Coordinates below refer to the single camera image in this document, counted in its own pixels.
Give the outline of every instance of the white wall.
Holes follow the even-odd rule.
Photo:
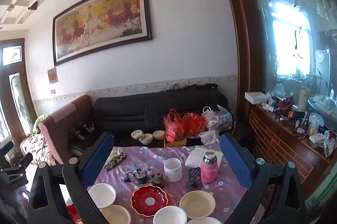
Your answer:
[[[0,30],[0,40],[25,38],[27,36],[27,30],[17,30],[17,31],[4,31]]]
[[[237,75],[229,0],[149,0],[154,39],[93,53],[53,68],[53,17],[80,0],[52,4],[27,36],[26,60],[33,99],[132,84]]]

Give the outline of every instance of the brick-pattern cabinet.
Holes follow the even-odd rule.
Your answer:
[[[249,126],[255,134],[254,157],[276,165],[294,162],[305,198],[309,197],[319,186],[329,160],[304,141],[296,140],[289,129],[275,120],[274,114],[265,112],[260,105],[251,107]]]

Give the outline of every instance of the black leather sofa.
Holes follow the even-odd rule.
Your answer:
[[[95,131],[112,132],[116,146],[142,146],[131,137],[131,132],[141,129],[146,133],[164,130],[163,117],[170,109],[181,116],[185,113],[202,113],[205,106],[218,110],[217,104],[228,108],[227,98],[219,92],[216,84],[190,86],[186,89],[146,93],[126,97],[99,98],[93,105]],[[253,132],[242,122],[232,126],[234,138],[252,152]],[[189,139],[187,146],[202,145],[200,139]],[[162,147],[163,141],[153,140],[149,147]]]

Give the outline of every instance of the leopard print pouch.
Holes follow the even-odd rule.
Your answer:
[[[112,150],[104,165],[104,168],[109,171],[112,168],[116,167],[118,164],[120,164],[124,159],[126,159],[126,154],[124,153],[122,148],[118,148],[117,151]]]

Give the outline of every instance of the red flower-shaped plate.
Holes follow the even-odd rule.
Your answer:
[[[167,206],[169,200],[159,187],[147,185],[135,190],[131,196],[131,207],[137,214],[151,217],[161,208]]]

